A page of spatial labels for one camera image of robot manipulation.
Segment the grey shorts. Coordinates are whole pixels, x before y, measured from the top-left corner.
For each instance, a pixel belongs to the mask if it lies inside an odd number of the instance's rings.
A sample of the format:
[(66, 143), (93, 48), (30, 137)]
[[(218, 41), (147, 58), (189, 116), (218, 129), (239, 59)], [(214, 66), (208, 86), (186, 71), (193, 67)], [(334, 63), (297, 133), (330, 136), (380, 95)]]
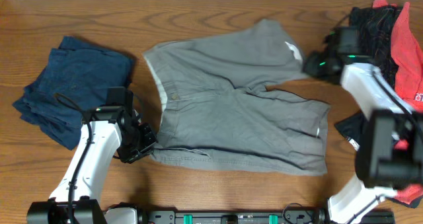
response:
[(327, 172), (329, 105), (275, 89), (305, 78), (302, 51), (279, 22), (157, 44), (143, 57), (161, 99), (153, 160), (202, 170)]

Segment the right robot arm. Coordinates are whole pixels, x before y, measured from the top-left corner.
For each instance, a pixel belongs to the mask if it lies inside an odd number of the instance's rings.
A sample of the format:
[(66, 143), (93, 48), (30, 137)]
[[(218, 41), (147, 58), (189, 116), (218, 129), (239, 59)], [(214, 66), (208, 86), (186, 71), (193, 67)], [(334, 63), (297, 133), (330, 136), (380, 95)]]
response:
[(333, 28), (323, 52), (312, 52), (303, 71), (341, 85), (368, 121), (355, 158), (355, 175), (314, 212), (313, 223), (388, 223), (372, 210), (411, 184), (422, 183), (422, 113), (403, 101), (380, 68), (359, 48), (354, 27)]

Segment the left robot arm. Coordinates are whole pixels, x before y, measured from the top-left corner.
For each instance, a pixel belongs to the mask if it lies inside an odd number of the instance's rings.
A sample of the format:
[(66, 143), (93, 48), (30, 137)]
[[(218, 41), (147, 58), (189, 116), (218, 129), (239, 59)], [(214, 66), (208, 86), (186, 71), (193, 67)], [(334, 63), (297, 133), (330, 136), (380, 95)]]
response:
[(133, 108), (134, 94), (125, 87), (110, 87), (106, 102), (82, 110), (64, 94), (62, 105), (81, 113), (81, 137), (58, 187), (45, 202), (33, 202), (27, 223), (147, 223), (145, 212), (120, 203), (103, 211), (100, 197), (112, 159), (131, 164), (151, 154), (157, 142), (152, 127)]

